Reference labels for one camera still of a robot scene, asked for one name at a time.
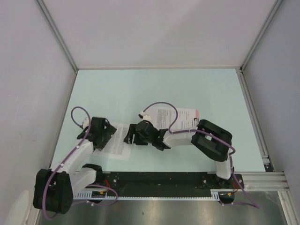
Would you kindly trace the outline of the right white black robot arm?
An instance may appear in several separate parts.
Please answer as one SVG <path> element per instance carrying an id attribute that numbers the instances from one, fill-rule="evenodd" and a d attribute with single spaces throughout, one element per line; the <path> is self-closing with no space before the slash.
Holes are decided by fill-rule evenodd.
<path id="1" fill-rule="evenodd" d="M 152 145 L 164 151 L 178 146 L 193 145 L 214 161 L 216 182 L 221 188 L 233 183 L 232 155 L 236 152 L 232 146 L 232 134 L 208 120 L 200 120 L 194 127 L 169 130 L 157 129 L 147 120 L 130 124 L 123 139 L 126 144 L 139 146 Z"/>

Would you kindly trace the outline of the white printed paper sheet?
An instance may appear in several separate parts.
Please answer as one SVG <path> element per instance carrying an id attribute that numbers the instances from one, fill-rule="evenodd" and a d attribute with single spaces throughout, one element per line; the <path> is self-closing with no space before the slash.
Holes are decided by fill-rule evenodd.
<path id="1" fill-rule="evenodd" d="M 112 123 L 117 128 L 112 138 L 102 150 L 95 150 L 92 155 L 107 158 L 128 161 L 131 154 L 132 145 L 124 142 L 129 131 L 129 125 L 123 123 Z"/>

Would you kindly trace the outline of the white printed paper sheets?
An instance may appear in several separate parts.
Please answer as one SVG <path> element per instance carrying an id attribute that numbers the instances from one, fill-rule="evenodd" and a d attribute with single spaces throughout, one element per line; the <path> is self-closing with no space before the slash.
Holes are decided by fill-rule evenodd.
<path id="1" fill-rule="evenodd" d="M 171 130 L 187 129 L 196 126 L 199 121 L 194 120 L 196 109 L 177 108 L 178 118 L 172 125 Z M 176 111 L 172 107 L 156 107 L 152 106 L 146 110 L 152 119 L 152 124 L 156 129 L 169 128 L 176 118 Z"/>

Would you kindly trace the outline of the pink clipboard folder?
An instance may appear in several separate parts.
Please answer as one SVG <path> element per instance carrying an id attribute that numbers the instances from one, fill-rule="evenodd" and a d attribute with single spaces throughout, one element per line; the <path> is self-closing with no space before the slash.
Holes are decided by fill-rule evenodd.
<path id="1" fill-rule="evenodd" d="M 194 118 L 194 120 L 197 120 L 197 121 L 199 121 L 199 110 L 195 110 L 195 118 Z"/>

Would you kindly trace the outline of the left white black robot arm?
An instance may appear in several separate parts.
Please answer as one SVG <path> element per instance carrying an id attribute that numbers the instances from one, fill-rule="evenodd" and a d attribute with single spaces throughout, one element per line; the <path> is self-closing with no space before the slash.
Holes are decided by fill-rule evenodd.
<path id="1" fill-rule="evenodd" d="M 88 185 L 97 188 L 105 182 L 102 167 L 85 164 L 95 150 L 102 150 L 117 129 L 106 118 L 92 117 L 82 124 L 75 151 L 57 165 L 40 169 L 36 175 L 33 206 L 36 209 L 65 214 L 74 197 Z"/>

